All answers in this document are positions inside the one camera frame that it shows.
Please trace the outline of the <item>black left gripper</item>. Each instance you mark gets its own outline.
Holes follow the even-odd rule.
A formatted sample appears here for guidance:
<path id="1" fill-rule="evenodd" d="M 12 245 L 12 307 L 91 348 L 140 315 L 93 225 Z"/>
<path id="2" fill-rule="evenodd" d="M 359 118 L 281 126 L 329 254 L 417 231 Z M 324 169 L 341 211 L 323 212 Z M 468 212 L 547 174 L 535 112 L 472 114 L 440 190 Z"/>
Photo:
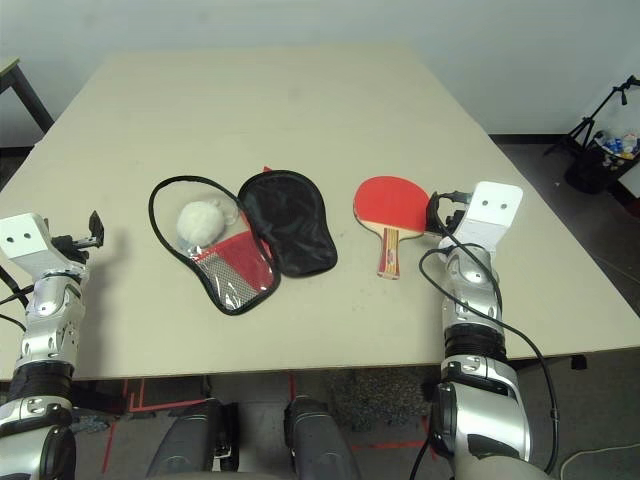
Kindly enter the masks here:
<path id="1" fill-rule="evenodd" d="M 74 240 L 71 235 L 57 236 L 51 239 L 51 243 L 66 259 L 86 264 L 88 249 L 100 248 L 104 244 L 104 225 L 97 211 L 93 211 L 89 217 L 89 231 L 91 237 Z"/>

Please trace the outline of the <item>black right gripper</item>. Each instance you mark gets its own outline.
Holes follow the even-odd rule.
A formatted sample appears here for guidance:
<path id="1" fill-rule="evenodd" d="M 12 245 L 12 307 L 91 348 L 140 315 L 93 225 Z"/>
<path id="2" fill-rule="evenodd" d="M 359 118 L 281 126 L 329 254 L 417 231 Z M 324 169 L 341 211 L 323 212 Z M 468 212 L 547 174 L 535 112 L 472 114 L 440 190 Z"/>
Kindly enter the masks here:
<path id="1" fill-rule="evenodd" d="M 438 215 L 439 199 L 448 200 L 452 204 L 460 204 L 462 208 L 456 209 L 452 215 L 447 216 L 444 221 L 441 221 Z M 429 198 L 426 207 L 425 232 L 441 236 L 444 236 L 447 232 L 454 233 L 461 223 L 471 199 L 472 194 L 466 192 L 453 191 L 440 195 L 438 192 L 434 192 Z"/>

